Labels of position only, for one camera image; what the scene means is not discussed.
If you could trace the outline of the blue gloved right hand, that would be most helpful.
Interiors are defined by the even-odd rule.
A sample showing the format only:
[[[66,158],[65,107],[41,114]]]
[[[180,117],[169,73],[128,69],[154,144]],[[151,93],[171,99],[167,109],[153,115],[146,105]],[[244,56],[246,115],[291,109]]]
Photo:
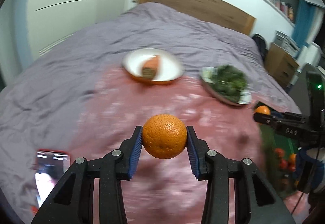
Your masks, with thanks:
[[[293,173],[296,189],[303,193],[324,191],[324,148],[301,148]]]

